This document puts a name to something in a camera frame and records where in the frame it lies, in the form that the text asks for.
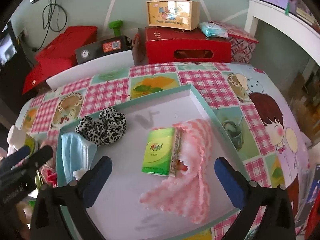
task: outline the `white bottle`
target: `white bottle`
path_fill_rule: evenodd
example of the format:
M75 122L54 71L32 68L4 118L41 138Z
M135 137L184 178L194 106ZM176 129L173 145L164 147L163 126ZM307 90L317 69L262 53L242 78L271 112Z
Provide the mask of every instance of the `white bottle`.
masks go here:
M13 145L16 150L28 145L30 147L30 153L34 153L38 150L38 143L24 131L19 130L14 125L11 126L8 133L8 144Z

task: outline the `scrunchie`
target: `scrunchie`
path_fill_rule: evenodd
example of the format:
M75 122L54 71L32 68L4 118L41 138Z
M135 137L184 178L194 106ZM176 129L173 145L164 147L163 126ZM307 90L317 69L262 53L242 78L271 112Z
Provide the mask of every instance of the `scrunchie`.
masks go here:
M99 120L85 116L76 127L76 133L97 146L108 145L119 140L126 131L127 120L124 114L113 107L105 108L99 114Z

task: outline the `green tissue pack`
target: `green tissue pack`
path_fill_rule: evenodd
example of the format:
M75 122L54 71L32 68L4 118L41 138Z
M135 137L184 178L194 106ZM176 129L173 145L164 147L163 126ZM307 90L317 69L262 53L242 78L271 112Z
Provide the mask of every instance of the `green tissue pack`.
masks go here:
M153 130L148 135L142 172L174 177L180 147L180 131L170 127Z

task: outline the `tray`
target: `tray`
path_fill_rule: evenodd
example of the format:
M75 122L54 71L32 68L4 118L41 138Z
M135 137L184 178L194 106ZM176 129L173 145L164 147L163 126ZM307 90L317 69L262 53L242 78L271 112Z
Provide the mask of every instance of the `tray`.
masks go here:
M127 118L127 131L118 142L100 146L92 165L103 155L112 159L113 169L95 204L87 212L106 239L183 239L213 226L237 209L214 173L214 161L224 156L247 179L248 175L225 130L207 102L192 85L164 90L114 107ZM99 112L91 117L98 118ZM170 127L174 123L202 118L211 120L214 133L214 152L207 168L210 186L210 212L203 224L193 224L187 218L166 212L147 210L139 203L141 193L159 185L161 176L144 174L141 165L152 127ZM66 184L62 157L61 135L75 130L79 120L60 130L57 148L58 186ZM68 226L73 231L70 216L63 210Z

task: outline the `black box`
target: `black box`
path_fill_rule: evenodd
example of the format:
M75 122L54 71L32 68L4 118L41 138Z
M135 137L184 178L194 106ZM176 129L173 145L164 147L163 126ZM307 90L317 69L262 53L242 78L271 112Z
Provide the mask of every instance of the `black box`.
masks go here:
M75 50L78 64L82 64L98 57L131 50L131 42L126 36L118 36L102 41L90 43Z

